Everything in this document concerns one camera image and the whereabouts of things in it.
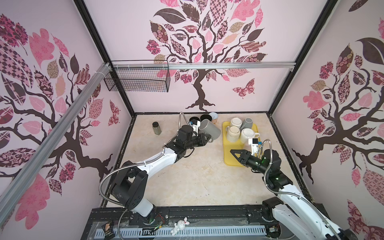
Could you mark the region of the grey mug front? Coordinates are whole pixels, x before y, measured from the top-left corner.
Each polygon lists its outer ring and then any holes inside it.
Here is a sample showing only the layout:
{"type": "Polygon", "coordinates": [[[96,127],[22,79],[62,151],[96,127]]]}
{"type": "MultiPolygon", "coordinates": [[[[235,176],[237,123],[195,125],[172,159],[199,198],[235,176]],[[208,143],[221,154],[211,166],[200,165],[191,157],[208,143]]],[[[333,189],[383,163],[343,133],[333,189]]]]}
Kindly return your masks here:
{"type": "Polygon", "coordinates": [[[208,134],[211,136],[210,143],[217,140],[221,135],[221,130],[217,128],[211,121],[204,119],[199,126],[199,133],[208,134]]]}

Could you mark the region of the black mug white base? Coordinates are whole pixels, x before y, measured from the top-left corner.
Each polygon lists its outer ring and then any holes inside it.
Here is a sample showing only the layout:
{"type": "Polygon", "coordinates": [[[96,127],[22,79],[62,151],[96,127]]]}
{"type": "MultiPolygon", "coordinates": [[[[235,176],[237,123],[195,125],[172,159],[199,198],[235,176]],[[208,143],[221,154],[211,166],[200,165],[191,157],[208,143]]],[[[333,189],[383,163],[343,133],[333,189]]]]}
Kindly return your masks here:
{"type": "Polygon", "coordinates": [[[197,125],[198,122],[200,122],[201,120],[200,120],[200,118],[198,118],[198,117],[191,117],[191,118],[189,119],[189,121],[190,121],[193,125],[197,125]]]}

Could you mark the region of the white ribbed mug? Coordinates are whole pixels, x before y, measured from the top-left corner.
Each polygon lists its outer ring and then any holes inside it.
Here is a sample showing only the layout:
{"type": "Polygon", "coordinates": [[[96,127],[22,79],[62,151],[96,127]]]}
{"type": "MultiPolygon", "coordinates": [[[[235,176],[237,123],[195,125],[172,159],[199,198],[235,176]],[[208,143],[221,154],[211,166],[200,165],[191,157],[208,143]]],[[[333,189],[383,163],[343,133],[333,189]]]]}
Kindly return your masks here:
{"type": "Polygon", "coordinates": [[[249,139],[259,139],[260,133],[253,131],[249,128],[244,128],[241,131],[240,140],[243,144],[247,144],[249,139]]]}

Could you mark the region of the all black mug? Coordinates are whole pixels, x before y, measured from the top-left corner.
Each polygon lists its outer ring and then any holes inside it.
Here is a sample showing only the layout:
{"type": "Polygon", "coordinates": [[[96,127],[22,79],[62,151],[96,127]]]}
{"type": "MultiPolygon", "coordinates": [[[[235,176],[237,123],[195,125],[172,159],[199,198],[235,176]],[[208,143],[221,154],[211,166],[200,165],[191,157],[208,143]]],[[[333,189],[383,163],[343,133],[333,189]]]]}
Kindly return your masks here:
{"type": "Polygon", "coordinates": [[[208,120],[208,121],[212,121],[212,116],[211,115],[209,115],[209,114],[203,114],[203,115],[201,115],[200,116],[200,120],[201,120],[201,122],[203,121],[203,120],[208,120]]]}

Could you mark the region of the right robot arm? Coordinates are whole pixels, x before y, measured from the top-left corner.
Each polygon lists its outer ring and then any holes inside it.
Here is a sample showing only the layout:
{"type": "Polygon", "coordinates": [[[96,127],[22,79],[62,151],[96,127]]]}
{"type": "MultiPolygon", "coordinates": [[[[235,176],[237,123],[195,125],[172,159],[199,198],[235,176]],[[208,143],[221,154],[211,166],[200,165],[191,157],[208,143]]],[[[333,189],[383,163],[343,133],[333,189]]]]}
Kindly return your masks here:
{"type": "Polygon", "coordinates": [[[267,190],[275,195],[263,202],[262,218],[277,221],[299,240],[350,240],[340,228],[312,204],[281,170],[281,158],[272,142],[251,139],[251,150],[231,150],[234,158],[253,173],[262,174],[267,190]]]}

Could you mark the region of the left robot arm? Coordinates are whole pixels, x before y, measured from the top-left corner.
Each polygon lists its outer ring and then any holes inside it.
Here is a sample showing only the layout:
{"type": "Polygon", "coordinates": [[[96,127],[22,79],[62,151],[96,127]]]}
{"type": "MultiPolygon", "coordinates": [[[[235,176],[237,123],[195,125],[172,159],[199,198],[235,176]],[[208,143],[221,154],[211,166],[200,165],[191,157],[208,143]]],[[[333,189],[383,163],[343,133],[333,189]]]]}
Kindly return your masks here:
{"type": "Polygon", "coordinates": [[[106,175],[100,182],[99,193],[103,200],[119,205],[144,218],[152,217],[156,207],[144,197],[148,180],[162,169],[186,157],[187,150],[204,147],[213,142],[213,135],[186,121],[179,122],[177,133],[162,151],[141,162],[126,162],[123,167],[106,175]]]}

